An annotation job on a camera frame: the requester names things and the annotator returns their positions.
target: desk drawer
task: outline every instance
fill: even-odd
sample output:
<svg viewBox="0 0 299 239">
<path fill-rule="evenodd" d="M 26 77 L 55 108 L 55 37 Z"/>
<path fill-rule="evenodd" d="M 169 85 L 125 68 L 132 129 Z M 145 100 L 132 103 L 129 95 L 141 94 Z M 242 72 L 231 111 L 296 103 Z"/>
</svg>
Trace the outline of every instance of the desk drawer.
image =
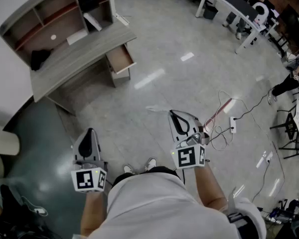
<svg viewBox="0 0 299 239">
<path fill-rule="evenodd" d="M 136 64 L 125 44 L 106 53 L 106 57 L 115 74 L 119 74 Z"/>
</svg>

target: person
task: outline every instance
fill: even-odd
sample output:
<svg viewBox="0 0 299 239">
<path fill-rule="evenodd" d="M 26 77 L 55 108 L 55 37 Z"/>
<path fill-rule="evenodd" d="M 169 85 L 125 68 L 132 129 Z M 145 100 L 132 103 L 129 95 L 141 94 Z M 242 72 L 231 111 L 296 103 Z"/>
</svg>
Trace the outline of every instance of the person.
<svg viewBox="0 0 299 239">
<path fill-rule="evenodd" d="M 265 2 L 265 0 L 249 0 L 249 4 L 253 6 L 257 2 Z M 229 13 L 228 17 L 226 18 L 225 22 L 223 23 L 224 27 L 228 27 L 231 23 L 233 23 L 234 19 L 236 18 L 235 13 L 231 12 Z M 239 20 L 237 32 L 236 32 L 236 38 L 238 40 L 241 39 L 241 33 L 244 31 L 246 26 L 246 22 L 241 18 Z"/>
<path fill-rule="evenodd" d="M 285 78 L 285 80 L 273 87 L 268 95 L 268 103 L 272 104 L 272 98 L 277 101 L 277 96 L 283 94 L 286 91 L 293 90 L 299 87 L 299 59 L 296 59 L 288 67 L 290 74 Z"/>
<path fill-rule="evenodd" d="M 202 204 L 190 195 L 175 171 L 156 166 L 155 158 L 138 175 L 125 165 L 125 173 L 114 181 L 109 192 L 106 219 L 103 194 L 87 194 L 81 234 L 89 239 L 266 238 L 265 223 L 255 205 L 248 199 L 239 202 L 235 198 L 240 214 L 228 218 L 224 212 L 230 201 L 210 167 L 195 167 L 194 171 Z M 252 213 L 253 223 L 240 219 L 245 213 Z M 240 237 L 239 231 L 246 236 Z"/>
</svg>

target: shoe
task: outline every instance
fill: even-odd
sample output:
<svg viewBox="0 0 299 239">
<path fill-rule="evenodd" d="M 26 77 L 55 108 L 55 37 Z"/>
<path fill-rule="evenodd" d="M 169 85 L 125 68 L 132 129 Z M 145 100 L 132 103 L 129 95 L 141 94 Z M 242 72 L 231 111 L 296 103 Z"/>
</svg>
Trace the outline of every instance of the shoe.
<svg viewBox="0 0 299 239">
<path fill-rule="evenodd" d="M 228 27 L 229 26 L 229 23 L 227 22 L 227 21 L 225 21 L 224 23 L 223 23 L 223 27 Z"/>
<path fill-rule="evenodd" d="M 145 171 L 150 171 L 153 167 L 156 167 L 156 158 L 151 157 L 146 164 Z"/>
<path fill-rule="evenodd" d="M 268 104 L 271 105 L 271 100 L 274 99 L 275 102 L 277 102 L 277 97 L 273 95 L 272 91 L 269 92 L 268 95 Z"/>
<path fill-rule="evenodd" d="M 125 165 L 123 169 L 124 169 L 124 173 L 136 174 L 136 172 L 134 172 L 133 168 L 130 165 Z"/>
<path fill-rule="evenodd" d="M 240 40 L 240 39 L 241 39 L 241 33 L 236 33 L 236 38 L 237 38 L 238 40 Z"/>
</svg>

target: box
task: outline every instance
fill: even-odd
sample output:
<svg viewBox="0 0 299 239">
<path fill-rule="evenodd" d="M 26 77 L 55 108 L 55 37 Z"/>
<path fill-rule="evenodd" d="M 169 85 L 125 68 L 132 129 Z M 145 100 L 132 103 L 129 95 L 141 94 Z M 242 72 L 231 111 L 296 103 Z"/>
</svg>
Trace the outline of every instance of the box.
<svg viewBox="0 0 299 239">
<path fill-rule="evenodd" d="M 100 167 L 71 171 L 75 191 L 82 193 L 104 191 L 106 174 Z"/>
<path fill-rule="evenodd" d="M 195 144 L 170 151 L 177 169 L 205 166 L 205 145 Z"/>
</svg>

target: white cable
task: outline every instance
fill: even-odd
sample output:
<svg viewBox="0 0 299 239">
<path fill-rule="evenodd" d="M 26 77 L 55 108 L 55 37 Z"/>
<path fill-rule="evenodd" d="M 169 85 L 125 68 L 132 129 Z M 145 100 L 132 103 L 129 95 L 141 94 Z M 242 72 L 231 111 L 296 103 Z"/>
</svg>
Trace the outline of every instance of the white cable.
<svg viewBox="0 0 299 239">
<path fill-rule="evenodd" d="M 219 112 L 219 109 L 221 108 L 220 92 L 224 92 L 224 93 L 227 94 L 230 98 L 232 98 L 226 91 L 220 90 L 220 91 L 218 92 L 219 107 L 218 107 L 218 109 L 217 109 L 217 111 L 216 111 L 216 113 L 215 113 L 215 118 L 214 118 L 214 120 L 213 120 L 213 119 L 207 119 L 207 120 L 205 121 L 205 130 L 206 130 L 207 132 L 211 132 L 211 133 L 210 133 L 210 139 L 213 139 L 213 132 L 214 132 L 214 131 L 215 131 L 216 133 L 218 133 L 218 134 L 221 134 L 221 135 L 223 136 L 224 140 L 225 140 L 225 143 L 226 143 L 225 147 L 224 147 L 223 149 L 218 149 L 218 148 L 216 148 L 216 147 L 214 146 L 213 141 L 211 141 L 211 145 L 212 145 L 213 148 L 216 149 L 216 150 L 225 150 L 226 147 L 227 147 L 229 144 L 231 144 L 231 142 L 233 141 L 233 139 L 234 139 L 234 134 L 232 134 L 231 141 L 228 142 L 228 141 L 227 141 L 227 138 L 226 138 L 225 135 L 224 135 L 224 133 L 222 133 L 222 132 L 217 132 L 217 130 L 216 130 L 216 128 L 219 127 L 220 130 L 222 131 L 221 126 L 216 125 L 217 114 L 218 114 L 218 112 Z M 212 128 L 210 131 L 207 130 L 207 126 L 206 126 L 206 123 L 207 123 L 208 121 L 213 122 L 213 128 Z"/>
<path fill-rule="evenodd" d="M 27 200 L 33 207 L 43 209 L 43 210 L 45 211 L 45 214 L 41 214 L 41 213 L 39 213 L 39 212 L 36 212 L 35 210 L 31 210 L 30 207 L 29 207 L 29 205 L 25 204 L 31 212 L 33 212 L 33 213 L 37 213 L 37 214 L 39 214 L 40 216 L 43 216 L 43 217 L 46 217 L 46 216 L 49 215 L 49 214 L 48 214 L 48 211 L 47 211 L 45 208 L 43 208 L 43 207 L 41 207 L 41 206 L 36 206 L 36 205 L 34 205 L 33 203 L 31 203 L 31 202 L 29 201 L 28 198 L 26 198 L 26 197 L 24 197 L 24 196 L 21 196 L 21 198 L 26 199 L 26 200 Z"/>
</svg>

